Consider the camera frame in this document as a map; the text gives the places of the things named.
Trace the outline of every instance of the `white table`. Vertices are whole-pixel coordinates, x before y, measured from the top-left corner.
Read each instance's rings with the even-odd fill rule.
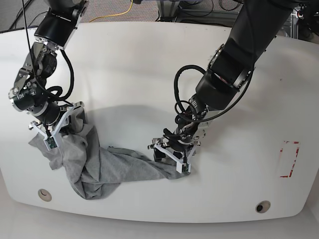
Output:
[[[103,147],[147,150],[163,128],[175,129],[173,78],[187,64],[206,67],[230,29],[161,22],[81,24],[66,52],[75,71],[70,100],[83,101]],[[33,39],[34,30],[30,30]],[[27,143],[32,117],[17,112],[7,94],[28,49],[25,32],[0,35],[0,168],[10,196],[25,204],[70,213],[150,222],[234,222],[294,216],[303,208],[319,168],[319,47],[277,37],[256,64],[241,102],[215,120],[180,180],[122,184],[110,197],[86,201],[71,188],[64,169]],[[180,95],[188,99],[201,75],[185,72]],[[66,91],[69,71],[61,54],[48,86]],[[291,177],[298,141],[299,154]],[[52,194],[47,203],[39,189]],[[255,207],[270,201],[258,214]]]

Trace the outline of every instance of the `metal bracket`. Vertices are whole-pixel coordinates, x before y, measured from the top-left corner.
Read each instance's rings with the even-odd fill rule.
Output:
[[[176,17],[179,0],[158,0],[157,4],[161,21],[172,21]]]
[[[169,152],[167,149],[162,148],[160,143],[156,143],[154,145],[154,148],[156,148],[160,152],[166,154],[168,157],[170,157],[172,160],[174,160],[176,162],[176,171],[177,172],[179,172],[179,173],[185,172],[184,169],[186,169],[188,172],[190,172],[191,164],[189,163],[189,159],[193,156],[196,146],[194,146],[191,149],[191,151],[187,157],[187,163],[184,163],[183,159],[178,159],[174,154]]]
[[[59,123],[56,125],[54,131],[51,132],[51,136],[48,137],[45,132],[43,132],[40,127],[36,124],[35,121],[31,122],[29,125],[29,129],[35,129],[38,133],[44,136],[44,144],[46,148],[50,151],[53,148],[60,147],[62,145],[62,137],[59,134],[60,130],[69,125],[69,116],[73,113],[73,111],[79,107],[84,107],[83,102],[78,102],[73,104],[72,107],[69,107],[68,110],[63,114]]]

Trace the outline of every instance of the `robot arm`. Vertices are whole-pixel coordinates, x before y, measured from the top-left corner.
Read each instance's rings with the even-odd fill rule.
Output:
[[[153,139],[149,149],[154,150],[155,161],[170,157],[178,172],[190,172],[190,158],[212,120],[221,115],[219,111],[224,114],[236,104],[227,108],[246,83],[243,93],[247,90],[255,62],[298,4],[295,0],[245,0],[228,40],[216,51],[207,70],[185,66],[178,71],[174,81],[175,111],[178,113],[177,106],[181,110],[175,118],[177,129],[173,133],[164,129],[163,137]],[[177,84],[187,69],[196,69],[203,77],[196,94],[185,102],[179,99]],[[181,103],[187,103],[187,109]]]
[[[19,70],[8,96],[17,111],[27,111],[41,122],[37,124],[33,121],[29,129],[35,128],[43,134],[44,142],[50,150],[59,146],[61,143],[59,131],[62,127],[68,126],[68,116],[72,110],[81,106],[80,103],[74,105],[66,101],[73,90],[74,73],[64,49],[72,33],[77,29],[88,1],[82,0],[78,4],[74,4],[72,0],[46,0],[46,2],[50,9],[34,34],[37,41]],[[63,97],[60,97],[61,87],[45,88],[47,78],[56,69],[56,51],[59,49],[71,73],[70,88]],[[61,107],[58,105],[59,101],[64,101],[67,105]],[[41,124],[46,133],[39,128]]]

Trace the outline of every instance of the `circular grommet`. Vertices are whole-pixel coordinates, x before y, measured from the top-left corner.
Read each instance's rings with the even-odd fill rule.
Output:
[[[51,194],[48,191],[46,191],[45,189],[40,189],[38,191],[38,195],[39,195],[40,199],[42,199],[45,202],[50,202],[52,200]]]
[[[257,213],[265,213],[270,209],[270,202],[269,201],[262,201],[256,206]]]

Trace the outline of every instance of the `cable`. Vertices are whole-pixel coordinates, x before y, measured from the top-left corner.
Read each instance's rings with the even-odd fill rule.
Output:
[[[69,70],[70,70],[70,87],[69,87],[69,90],[65,94],[65,96],[61,97],[61,100],[60,100],[60,101],[64,101],[64,100],[66,100],[66,99],[68,99],[70,97],[70,95],[71,95],[71,93],[73,91],[73,87],[74,87],[74,71],[73,71],[73,67],[72,67],[72,64],[71,64],[69,58],[65,54],[65,51],[64,50],[60,50],[60,51],[62,53],[62,56],[63,56],[64,60],[66,61],[66,64],[69,67]]]
[[[193,14],[190,14],[190,13],[188,13],[188,12],[186,12],[186,11],[182,11],[182,12],[185,13],[186,15],[190,15],[190,16],[198,16],[198,17],[208,16],[208,15],[210,15],[210,14],[213,12],[213,10],[214,10],[214,1],[211,0],[211,3],[212,3],[211,11],[210,11],[209,13],[205,14],[205,15],[193,15]]]
[[[21,8],[18,12],[18,14],[16,15],[15,20],[13,21],[13,23],[11,24],[11,26],[9,27],[9,30],[11,30],[13,28],[13,25],[15,25],[17,23],[17,21],[19,20],[19,18],[22,16],[22,11],[24,9],[24,11],[28,8],[28,6],[30,5],[30,3],[32,3],[33,0],[28,0],[26,2],[26,4],[23,4],[23,8]]]
[[[242,1],[242,0],[232,0],[232,1],[235,1],[235,2],[240,3],[240,4],[244,4],[244,1]]]
[[[39,13],[39,14],[31,21],[31,23],[29,24],[28,27],[30,27],[31,24],[32,24],[41,14],[44,14],[44,13],[46,13],[46,12],[48,12],[48,11],[44,11],[44,12]]]
[[[182,20],[180,23],[198,23],[198,24],[211,25],[211,26],[231,27],[231,26],[226,26],[226,25],[221,24],[221,23],[205,23],[205,22],[200,22],[200,21],[196,21],[196,20],[189,20],[189,19]]]
[[[52,93],[52,91],[56,91],[56,94],[55,94],[56,96],[60,96],[63,93],[63,89],[60,86],[52,86],[46,90],[51,92],[51,93]]]
[[[193,113],[195,119],[196,119],[196,120],[198,119],[196,109],[195,109],[195,107],[194,107],[190,102],[188,102],[188,101],[178,101],[178,102],[179,102],[179,103],[186,103],[186,104],[188,104],[189,107],[191,108],[191,111],[192,111],[192,113]],[[193,124],[191,127],[189,127],[188,129],[184,130],[184,131],[181,132],[181,133],[177,133],[177,134],[167,134],[167,133],[166,133],[166,134],[164,134],[163,136],[167,136],[167,137],[179,137],[179,136],[181,136],[182,134],[185,134],[185,133],[191,131],[195,126],[196,126],[196,125]]]
[[[160,18],[160,11],[158,11],[158,14],[159,14],[159,16],[156,18],[155,21],[158,21],[158,20],[159,20],[159,18]]]
[[[226,9],[223,7],[223,3],[222,3],[222,0],[218,0],[218,4],[220,6],[221,9],[225,10],[225,11],[233,11],[233,10],[236,10],[239,6],[240,6],[240,2],[239,1],[236,1],[234,0],[235,2],[237,2],[237,5],[231,9]]]
[[[253,28],[253,23],[252,23],[252,19],[251,19],[251,16],[250,16],[250,12],[248,10],[248,7],[247,7],[247,0],[244,0],[244,8],[246,10],[246,14],[247,14],[247,18],[248,18],[248,22],[249,22],[249,28],[250,28],[250,33],[251,33],[251,44],[252,44],[252,49],[253,49],[253,54],[252,54],[252,64],[251,64],[251,73],[249,75],[249,79],[247,80],[247,84],[245,86],[245,89],[243,90],[242,94],[237,98],[237,100],[235,100],[235,102],[230,106],[228,107],[227,109],[223,110],[221,113],[213,116],[213,117],[210,117],[210,118],[207,118],[207,119],[198,119],[198,120],[193,120],[193,119],[189,119],[187,117],[185,117],[183,114],[181,114],[180,112],[178,112],[177,110],[177,106],[179,105],[179,102],[176,102],[175,106],[174,106],[174,109],[175,109],[175,112],[177,113],[178,116],[180,116],[182,119],[188,121],[188,122],[195,122],[195,123],[201,123],[201,122],[207,122],[207,121],[211,121],[211,120],[214,120],[222,115],[224,115],[225,113],[227,113],[228,111],[230,111],[242,98],[243,96],[245,95],[245,93],[247,92],[248,90],[248,87],[250,85],[250,82],[251,82],[251,79],[252,79],[252,76],[253,76],[253,73],[254,73],[254,68],[255,68],[255,56],[256,56],[256,48],[255,48],[255,33],[254,33],[254,28]]]
[[[127,11],[125,11],[125,12],[123,12],[123,13],[118,13],[118,14],[112,14],[112,15],[106,15],[106,16],[98,16],[98,17],[96,17],[96,18],[90,20],[89,22],[93,22],[93,21],[95,21],[95,20],[97,20],[97,19],[100,19],[100,18],[106,18],[106,17],[111,17],[111,16],[124,15],[124,14],[128,13],[128,12],[132,9],[132,6],[133,6],[133,0],[131,0],[130,8],[129,8]]]
[[[196,1],[196,2],[194,2],[194,3],[188,3],[188,2],[184,2],[186,5],[189,5],[189,6],[194,6],[194,5],[197,5],[197,4],[199,4],[201,1]]]
[[[30,27],[28,27],[28,29],[37,28],[37,27],[38,26],[30,26]],[[24,27],[19,27],[19,28],[16,28],[16,29],[0,31],[0,34],[1,33],[6,33],[6,32],[12,32],[12,31],[19,31],[19,30],[24,30]]]
[[[44,93],[46,93],[48,96],[50,96],[51,98],[55,99],[56,101],[64,101],[65,103],[67,103],[69,106],[73,106],[70,102],[63,100],[61,98],[59,98],[58,96],[52,94],[51,92],[47,91],[42,85],[41,83],[38,81],[36,74],[35,74],[35,70],[34,70],[34,61],[33,61],[33,54],[31,53],[31,46],[30,46],[30,41],[29,41],[29,34],[28,34],[28,30],[27,30],[27,24],[26,24],[26,17],[25,17],[25,9],[24,9],[24,0],[22,1],[22,11],[23,11],[23,18],[24,18],[24,26],[25,26],[25,32],[26,32],[26,39],[28,42],[28,47],[29,47],[29,54],[30,54],[30,58],[31,58],[31,64],[32,64],[32,70],[33,70],[33,75],[35,78],[35,81],[37,82],[37,84],[39,85],[39,87],[42,89],[42,91]]]
[[[187,65],[187,66],[183,66],[182,68],[180,68],[178,70],[178,72],[176,73],[175,75],[175,78],[174,78],[174,95],[175,95],[175,100],[176,102],[179,102],[178,103],[178,106],[179,108],[182,110],[182,112],[185,112],[185,109],[183,107],[183,105],[181,104],[181,100],[179,98],[179,90],[178,90],[178,79],[181,75],[181,73],[185,70],[189,70],[189,69],[194,69],[196,71],[199,71],[200,73],[202,73],[203,75],[205,74],[205,70],[199,66],[196,66],[196,65]]]

